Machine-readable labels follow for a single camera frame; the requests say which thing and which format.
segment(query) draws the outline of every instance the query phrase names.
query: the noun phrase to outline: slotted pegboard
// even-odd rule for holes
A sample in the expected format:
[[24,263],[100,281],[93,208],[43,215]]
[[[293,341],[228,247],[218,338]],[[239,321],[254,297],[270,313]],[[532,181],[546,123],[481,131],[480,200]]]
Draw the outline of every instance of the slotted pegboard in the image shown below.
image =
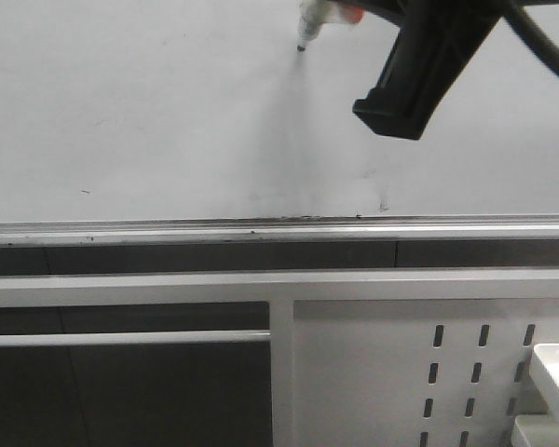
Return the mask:
[[296,302],[294,324],[295,445],[499,447],[546,410],[527,368],[559,299]]

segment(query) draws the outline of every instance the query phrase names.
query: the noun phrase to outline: white metal panel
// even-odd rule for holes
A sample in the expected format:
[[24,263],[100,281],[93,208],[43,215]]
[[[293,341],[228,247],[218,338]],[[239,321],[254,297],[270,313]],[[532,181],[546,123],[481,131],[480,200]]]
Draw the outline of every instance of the white metal panel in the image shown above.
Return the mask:
[[[435,347],[438,325],[443,343]],[[517,411],[517,365],[543,341],[559,341],[559,299],[296,301],[295,445],[423,447],[426,432],[426,447],[498,447]]]
[[[559,7],[532,8],[559,41]],[[421,142],[351,112],[397,29],[298,0],[0,0],[0,222],[559,212],[559,81],[501,23]]]

